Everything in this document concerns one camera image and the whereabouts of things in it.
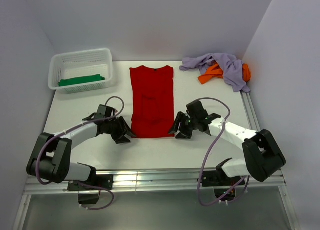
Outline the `red t-shirt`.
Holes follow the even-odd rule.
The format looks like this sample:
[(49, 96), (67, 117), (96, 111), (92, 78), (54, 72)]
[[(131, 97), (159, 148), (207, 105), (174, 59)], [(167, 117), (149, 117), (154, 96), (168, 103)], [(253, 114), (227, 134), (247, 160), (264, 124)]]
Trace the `red t-shirt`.
[(131, 67), (133, 94), (131, 129), (140, 139), (170, 138), (174, 124), (174, 69)]

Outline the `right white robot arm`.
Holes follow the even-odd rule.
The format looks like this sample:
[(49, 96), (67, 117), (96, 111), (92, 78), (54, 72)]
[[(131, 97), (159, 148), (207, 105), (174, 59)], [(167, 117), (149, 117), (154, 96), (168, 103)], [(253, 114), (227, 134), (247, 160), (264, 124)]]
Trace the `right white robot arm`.
[(220, 136), (243, 152), (242, 158), (229, 157), (215, 170), (205, 170), (201, 176), (203, 187), (232, 186), (244, 176), (264, 182), (286, 164), (270, 131), (243, 128), (216, 113), (179, 112), (168, 132), (175, 134), (176, 139), (190, 139), (196, 130), (209, 136)]

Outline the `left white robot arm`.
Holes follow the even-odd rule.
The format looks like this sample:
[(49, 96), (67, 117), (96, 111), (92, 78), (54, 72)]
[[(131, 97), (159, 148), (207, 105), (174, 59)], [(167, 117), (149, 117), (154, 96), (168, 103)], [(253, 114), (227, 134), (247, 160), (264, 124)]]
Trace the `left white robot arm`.
[(95, 188), (98, 183), (96, 168), (72, 163), (71, 153), (85, 141), (103, 134), (110, 135), (116, 144), (130, 143), (127, 136), (136, 136), (122, 116), (87, 117), (68, 130), (40, 134), (26, 167), (27, 174), (36, 177), (42, 185), (73, 181), (86, 190)]

